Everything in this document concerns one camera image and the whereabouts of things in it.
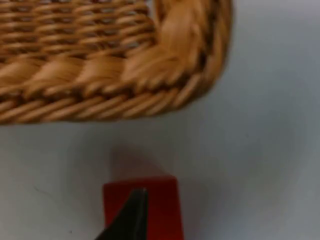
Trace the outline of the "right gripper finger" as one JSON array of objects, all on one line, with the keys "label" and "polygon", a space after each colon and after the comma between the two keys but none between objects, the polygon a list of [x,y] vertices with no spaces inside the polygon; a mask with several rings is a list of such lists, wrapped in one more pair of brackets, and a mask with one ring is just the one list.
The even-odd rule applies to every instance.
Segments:
[{"label": "right gripper finger", "polygon": [[118,215],[95,240],[146,240],[148,226],[148,192],[133,190]]}]

